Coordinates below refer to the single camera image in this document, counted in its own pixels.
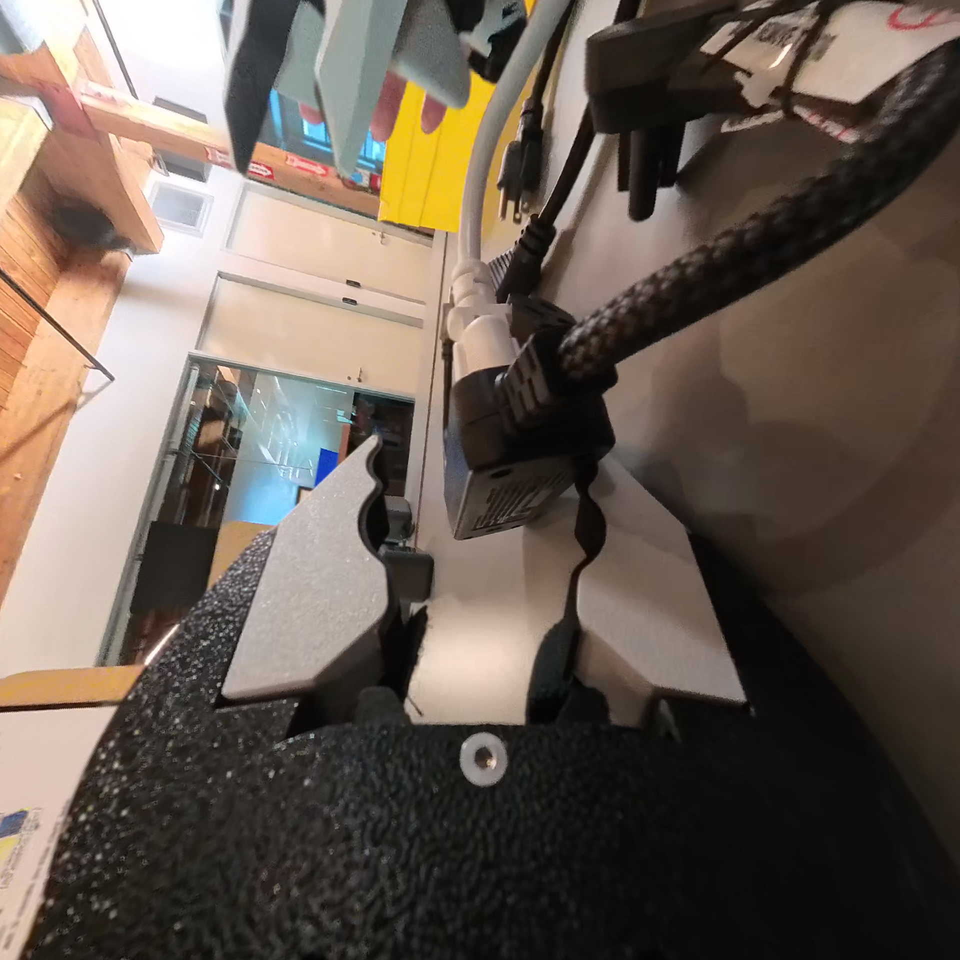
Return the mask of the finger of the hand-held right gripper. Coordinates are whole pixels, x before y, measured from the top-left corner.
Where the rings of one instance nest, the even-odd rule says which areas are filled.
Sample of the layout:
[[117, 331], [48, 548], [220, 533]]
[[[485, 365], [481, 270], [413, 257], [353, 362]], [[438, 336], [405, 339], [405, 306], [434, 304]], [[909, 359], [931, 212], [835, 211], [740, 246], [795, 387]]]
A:
[[354, 174], [388, 73], [450, 110], [471, 95], [471, 70], [444, 1], [324, 2], [315, 78], [337, 172]]
[[316, 61], [323, 2], [236, 1], [226, 35], [223, 109], [233, 167], [247, 173], [273, 92], [322, 118]]

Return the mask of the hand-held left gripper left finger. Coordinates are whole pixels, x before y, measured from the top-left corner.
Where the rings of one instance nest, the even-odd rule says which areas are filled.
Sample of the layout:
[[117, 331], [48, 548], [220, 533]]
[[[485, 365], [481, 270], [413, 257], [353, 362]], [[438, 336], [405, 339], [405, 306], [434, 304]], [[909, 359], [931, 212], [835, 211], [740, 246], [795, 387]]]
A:
[[386, 678], [402, 607], [379, 553], [389, 530], [380, 455], [373, 435], [275, 527], [225, 701], [305, 696], [321, 710], [353, 710]]

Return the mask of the black power adapter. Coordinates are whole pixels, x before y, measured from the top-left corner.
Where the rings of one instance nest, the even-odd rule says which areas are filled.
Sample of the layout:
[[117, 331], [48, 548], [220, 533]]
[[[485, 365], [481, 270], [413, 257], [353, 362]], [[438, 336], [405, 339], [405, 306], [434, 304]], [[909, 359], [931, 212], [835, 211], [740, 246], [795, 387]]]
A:
[[649, 219], [658, 193], [675, 186], [688, 124], [747, 116], [737, 69], [701, 47], [737, 16], [734, 2], [633, 18], [594, 33], [585, 46], [585, 91], [598, 134], [617, 135], [626, 159], [618, 190], [631, 221]]

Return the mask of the person's right hand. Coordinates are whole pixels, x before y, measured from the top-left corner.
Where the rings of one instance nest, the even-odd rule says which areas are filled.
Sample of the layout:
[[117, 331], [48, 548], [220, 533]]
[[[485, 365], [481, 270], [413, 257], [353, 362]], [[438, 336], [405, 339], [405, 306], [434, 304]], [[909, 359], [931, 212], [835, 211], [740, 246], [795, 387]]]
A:
[[[369, 125], [374, 141], [386, 142], [391, 137], [400, 115], [406, 87], [405, 78], [387, 72]], [[447, 109], [443, 103], [425, 96], [420, 114], [421, 131], [427, 136], [432, 135], [441, 126]]]

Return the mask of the cardboard box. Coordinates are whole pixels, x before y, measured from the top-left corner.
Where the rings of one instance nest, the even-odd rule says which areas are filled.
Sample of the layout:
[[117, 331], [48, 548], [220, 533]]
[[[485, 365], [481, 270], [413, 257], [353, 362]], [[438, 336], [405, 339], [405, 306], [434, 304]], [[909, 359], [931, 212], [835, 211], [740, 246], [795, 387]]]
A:
[[275, 525], [244, 520], [222, 523], [214, 547], [207, 579], [207, 588], [212, 588], [230, 566], [242, 555], [252, 542], [263, 533], [273, 533]]
[[1, 712], [117, 706], [144, 670], [142, 664], [22, 671], [1, 678]]

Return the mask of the large paned window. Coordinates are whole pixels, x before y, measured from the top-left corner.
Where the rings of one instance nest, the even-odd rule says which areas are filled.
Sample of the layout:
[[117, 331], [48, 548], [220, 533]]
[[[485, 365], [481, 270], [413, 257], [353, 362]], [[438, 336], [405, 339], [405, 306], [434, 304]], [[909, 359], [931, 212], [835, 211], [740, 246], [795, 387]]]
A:
[[[307, 161], [333, 168], [332, 143], [326, 122], [307, 119], [303, 109], [304, 106], [292, 98], [271, 90], [266, 118], [259, 134], [260, 141]], [[374, 140], [367, 133], [352, 179], [356, 183], [366, 183], [374, 175], [381, 176], [385, 159], [386, 144]]]

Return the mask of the black monitor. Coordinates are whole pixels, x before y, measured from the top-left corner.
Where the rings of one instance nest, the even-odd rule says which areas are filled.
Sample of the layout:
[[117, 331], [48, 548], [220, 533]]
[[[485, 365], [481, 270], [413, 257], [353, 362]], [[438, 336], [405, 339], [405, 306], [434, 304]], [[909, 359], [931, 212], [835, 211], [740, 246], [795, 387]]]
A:
[[219, 530], [150, 522], [129, 612], [188, 609], [208, 588]]

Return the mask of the frosted glass door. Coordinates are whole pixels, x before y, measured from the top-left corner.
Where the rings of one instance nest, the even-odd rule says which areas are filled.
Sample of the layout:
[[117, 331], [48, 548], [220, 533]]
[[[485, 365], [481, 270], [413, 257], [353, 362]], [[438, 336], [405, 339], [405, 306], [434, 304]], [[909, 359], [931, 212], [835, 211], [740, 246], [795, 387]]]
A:
[[302, 270], [354, 259], [420, 263], [432, 253], [427, 238], [252, 181], [241, 190], [224, 247]]
[[322, 291], [218, 273], [197, 351], [289, 371], [407, 363], [419, 353], [424, 306], [389, 295], [360, 295], [344, 284]]

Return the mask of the wooden ceiling beam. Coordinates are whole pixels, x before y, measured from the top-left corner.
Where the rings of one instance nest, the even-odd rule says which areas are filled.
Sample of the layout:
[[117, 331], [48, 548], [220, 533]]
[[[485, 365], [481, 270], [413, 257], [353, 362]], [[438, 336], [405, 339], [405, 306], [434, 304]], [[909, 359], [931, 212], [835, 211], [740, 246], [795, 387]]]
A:
[[[140, 141], [155, 150], [169, 150], [186, 157], [204, 160], [203, 145], [231, 149], [227, 135], [209, 124], [199, 123], [170, 110], [140, 102], [127, 94], [91, 80], [78, 88], [78, 101], [95, 129], [128, 140]], [[251, 160], [276, 165], [276, 181], [254, 180], [312, 198], [334, 207], [378, 220], [378, 194], [352, 181], [343, 179], [334, 168], [322, 179], [294, 174], [282, 166], [282, 153], [288, 153], [258, 142]]]

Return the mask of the black ceiling fixture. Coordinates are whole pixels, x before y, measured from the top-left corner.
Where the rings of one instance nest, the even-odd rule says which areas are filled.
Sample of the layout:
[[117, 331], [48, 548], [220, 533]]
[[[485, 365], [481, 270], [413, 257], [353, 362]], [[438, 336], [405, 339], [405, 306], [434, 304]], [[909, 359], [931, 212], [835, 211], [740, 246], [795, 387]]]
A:
[[45, 220], [64, 241], [84, 249], [130, 255], [137, 249], [103, 210], [80, 198], [59, 198]]

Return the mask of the white paper tag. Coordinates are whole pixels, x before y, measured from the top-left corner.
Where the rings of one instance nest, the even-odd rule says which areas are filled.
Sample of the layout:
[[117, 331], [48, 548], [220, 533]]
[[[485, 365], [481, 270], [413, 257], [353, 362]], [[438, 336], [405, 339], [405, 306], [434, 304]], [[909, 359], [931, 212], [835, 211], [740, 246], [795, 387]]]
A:
[[699, 48], [706, 66], [729, 66], [745, 102], [776, 118], [793, 114], [852, 142], [850, 121], [830, 107], [858, 109], [932, 46], [949, 40], [949, 11], [905, 2], [809, 2], [774, 12], [756, 2]]

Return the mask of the thin black metal rod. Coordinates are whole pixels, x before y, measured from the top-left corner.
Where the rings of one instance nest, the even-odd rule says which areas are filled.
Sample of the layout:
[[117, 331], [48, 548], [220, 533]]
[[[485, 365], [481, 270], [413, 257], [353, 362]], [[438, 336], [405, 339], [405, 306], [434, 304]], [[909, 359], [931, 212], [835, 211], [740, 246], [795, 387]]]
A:
[[49, 311], [41, 306], [39, 302], [28, 293], [4, 268], [1, 268], [1, 281], [6, 287], [15, 294], [26, 306], [37, 314], [56, 334], [58, 334], [74, 351], [76, 351], [86, 362], [90, 369], [101, 374], [110, 383], [115, 382], [114, 374], [104, 366], [97, 357], [91, 353], [79, 340], [76, 339], [62, 324], [60, 324]]

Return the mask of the dark air duct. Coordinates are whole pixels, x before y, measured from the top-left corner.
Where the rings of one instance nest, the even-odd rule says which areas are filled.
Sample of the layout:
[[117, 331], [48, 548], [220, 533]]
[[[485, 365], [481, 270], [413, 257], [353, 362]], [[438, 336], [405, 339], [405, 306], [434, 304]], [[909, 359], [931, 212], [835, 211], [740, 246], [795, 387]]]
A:
[[[198, 123], [208, 123], [207, 114], [162, 97], [154, 97], [152, 104], [163, 110], [197, 121]], [[157, 150], [156, 156], [162, 161], [164, 168], [169, 174], [174, 174], [203, 184], [209, 181], [211, 167], [208, 162], [201, 162], [196, 158], [171, 150]]]

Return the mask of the glass partition wall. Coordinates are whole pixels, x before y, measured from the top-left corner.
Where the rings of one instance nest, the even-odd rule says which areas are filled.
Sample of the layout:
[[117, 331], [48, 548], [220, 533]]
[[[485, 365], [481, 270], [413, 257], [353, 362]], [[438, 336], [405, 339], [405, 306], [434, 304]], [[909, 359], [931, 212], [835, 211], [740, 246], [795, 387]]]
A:
[[190, 609], [130, 613], [151, 522], [278, 525], [366, 439], [381, 439], [386, 494], [403, 498], [414, 405], [252, 366], [192, 358], [174, 405], [99, 654], [142, 664]]

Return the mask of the white wall vent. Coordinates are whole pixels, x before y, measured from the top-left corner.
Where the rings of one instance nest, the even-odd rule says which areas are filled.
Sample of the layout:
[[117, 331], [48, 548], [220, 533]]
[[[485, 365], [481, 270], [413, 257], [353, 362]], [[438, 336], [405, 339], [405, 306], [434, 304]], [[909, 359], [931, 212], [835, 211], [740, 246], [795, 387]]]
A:
[[204, 236], [214, 197], [158, 179], [150, 189], [150, 208], [165, 230]]

